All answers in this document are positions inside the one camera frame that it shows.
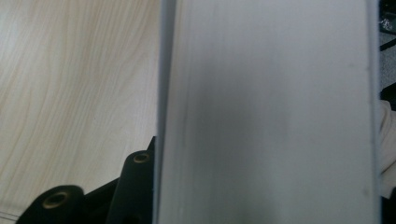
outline black object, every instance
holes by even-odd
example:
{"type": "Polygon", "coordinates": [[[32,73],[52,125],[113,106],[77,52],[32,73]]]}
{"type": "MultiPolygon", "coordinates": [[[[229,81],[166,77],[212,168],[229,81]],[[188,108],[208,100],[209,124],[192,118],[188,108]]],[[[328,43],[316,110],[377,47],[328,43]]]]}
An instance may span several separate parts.
{"type": "Polygon", "coordinates": [[[41,194],[17,224],[84,223],[84,194],[77,186],[60,186],[41,194]]]}
{"type": "Polygon", "coordinates": [[[390,198],[382,198],[382,224],[396,223],[396,189],[393,189],[390,198]]]}
{"type": "Polygon", "coordinates": [[[50,189],[17,224],[149,224],[152,221],[155,137],[125,161],[121,176],[86,195],[77,186],[50,189]]]}
{"type": "MultiPolygon", "coordinates": [[[[396,0],[381,0],[379,2],[379,31],[396,35],[396,0]]],[[[384,51],[396,45],[396,38],[379,47],[384,51]]]]}
{"type": "Polygon", "coordinates": [[[396,110],[396,83],[386,87],[380,93],[380,99],[388,101],[390,103],[390,108],[396,110]]]}

